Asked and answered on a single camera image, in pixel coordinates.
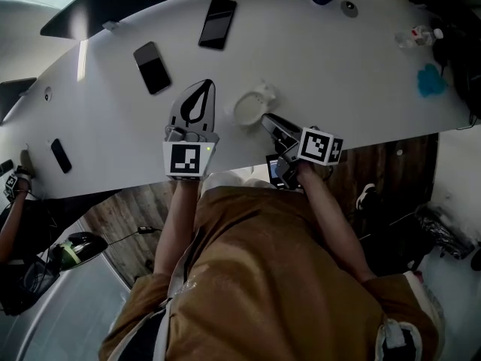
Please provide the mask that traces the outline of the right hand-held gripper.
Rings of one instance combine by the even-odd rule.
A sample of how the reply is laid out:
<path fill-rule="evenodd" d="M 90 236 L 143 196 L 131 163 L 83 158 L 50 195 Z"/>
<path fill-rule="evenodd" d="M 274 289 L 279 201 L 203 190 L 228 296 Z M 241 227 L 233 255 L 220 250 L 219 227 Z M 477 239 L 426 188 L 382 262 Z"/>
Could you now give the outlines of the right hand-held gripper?
<path fill-rule="evenodd" d="M 315 128 L 301 129 L 276 114 L 262 115 L 261 125 L 274 142 L 275 154 L 266 156 L 271 184 L 278 189 L 296 190 L 300 162 L 322 166 L 336 165 L 340 161 L 344 140 Z"/>

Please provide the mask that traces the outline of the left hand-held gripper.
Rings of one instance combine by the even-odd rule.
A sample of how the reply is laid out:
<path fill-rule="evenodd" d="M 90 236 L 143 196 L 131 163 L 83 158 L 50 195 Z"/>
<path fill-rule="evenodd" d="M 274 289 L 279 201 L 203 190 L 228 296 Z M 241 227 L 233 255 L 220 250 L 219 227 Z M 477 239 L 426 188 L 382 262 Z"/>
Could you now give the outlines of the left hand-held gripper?
<path fill-rule="evenodd" d="M 215 100 L 215 84 L 206 79 L 187 87 L 174 101 L 162 144 L 165 175 L 173 181 L 204 179 L 219 141 L 212 132 Z"/>

